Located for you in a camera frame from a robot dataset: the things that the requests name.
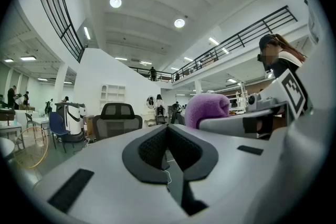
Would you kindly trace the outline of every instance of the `metal railing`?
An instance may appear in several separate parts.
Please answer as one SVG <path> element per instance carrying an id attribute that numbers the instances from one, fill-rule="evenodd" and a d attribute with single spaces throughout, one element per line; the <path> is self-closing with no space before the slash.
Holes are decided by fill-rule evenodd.
<path id="1" fill-rule="evenodd" d="M 289 11 L 288 6 L 282 7 L 254 24 L 225 39 L 220 44 L 198 56 L 184 67 L 173 73 L 173 82 L 197 70 L 206 67 L 229 55 L 233 50 L 245 48 L 252 41 L 266 34 L 273 34 L 279 27 L 285 27 L 293 21 L 298 21 Z"/>
<path id="2" fill-rule="evenodd" d="M 84 47 L 73 27 L 65 0 L 41 0 L 41 2 L 57 35 L 69 52 L 80 62 Z"/>
<path id="3" fill-rule="evenodd" d="M 137 67 L 130 67 L 130 68 L 151 81 L 163 81 L 163 82 L 170 82 L 170 83 L 173 82 L 172 73 L 155 71 L 155 74 L 152 75 L 150 69 L 137 68 Z"/>

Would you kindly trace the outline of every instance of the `ceiling light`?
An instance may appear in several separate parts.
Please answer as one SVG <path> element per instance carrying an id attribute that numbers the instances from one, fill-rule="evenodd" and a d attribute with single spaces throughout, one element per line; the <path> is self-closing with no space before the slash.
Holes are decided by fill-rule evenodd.
<path id="1" fill-rule="evenodd" d="M 217 41 L 215 41 L 212 37 L 209 38 L 209 40 L 212 41 L 214 44 L 219 45 L 219 43 Z"/>
<path id="2" fill-rule="evenodd" d="M 113 8 L 119 8 L 121 6 L 121 0 L 110 0 L 110 5 Z"/>
<path id="3" fill-rule="evenodd" d="M 21 57 L 22 61 L 35 61 L 36 57 L 35 56 L 23 56 Z"/>
<path id="4" fill-rule="evenodd" d="M 175 27 L 177 28 L 181 28 L 185 25 L 185 21 L 184 19 L 177 19 L 175 22 L 174 22 L 174 25 Z"/>
<path id="5" fill-rule="evenodd" d="M 84 31 L 85 31 L 85 35 L 88 39 L 91 39 L 90 38 L 90 35 L 89 35 L 89 32 L 88 32 L 88 29 L 86 27 L 84 27 Z"/>

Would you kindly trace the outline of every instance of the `chair headrest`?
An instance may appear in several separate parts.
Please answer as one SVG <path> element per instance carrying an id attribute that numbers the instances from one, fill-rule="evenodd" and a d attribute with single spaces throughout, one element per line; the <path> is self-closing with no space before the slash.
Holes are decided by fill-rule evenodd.
<path id="1" fill-rule="evenodd" d="M 102 120 L 133 120 L 135 119 L 133 107 L 124 103 L 107 103 L 100 114 Z"/>

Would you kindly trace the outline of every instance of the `purple towel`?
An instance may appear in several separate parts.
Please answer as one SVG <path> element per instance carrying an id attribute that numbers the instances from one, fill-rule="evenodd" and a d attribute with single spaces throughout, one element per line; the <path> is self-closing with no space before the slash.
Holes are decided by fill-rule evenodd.
<path id="1" fill-rule="evenodd" d="M 222 94 L 201 93 L 188 102 L 185 110 L 185 125 L 194 129 L 203 119 L 226 118 L 229 116 L 230 101 Z"/>

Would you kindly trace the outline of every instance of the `round ceiling light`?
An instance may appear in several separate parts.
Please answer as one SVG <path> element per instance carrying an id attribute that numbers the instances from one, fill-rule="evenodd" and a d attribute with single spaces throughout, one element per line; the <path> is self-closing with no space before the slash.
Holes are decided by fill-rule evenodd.
<path id="1" fill-rule="evenodd" d="M 121 6 L 121 0 L 110 0 L 110 5 L 114 8 L 119 8 Z"/>
<path id="2" fill-rule="evenodd" d="M 174 22 L 174 25 L 177 27 L 177 28 L 181 28 L 185 25 L 185 21 L 184 19 L 177 19 L 175 22 Z"/>

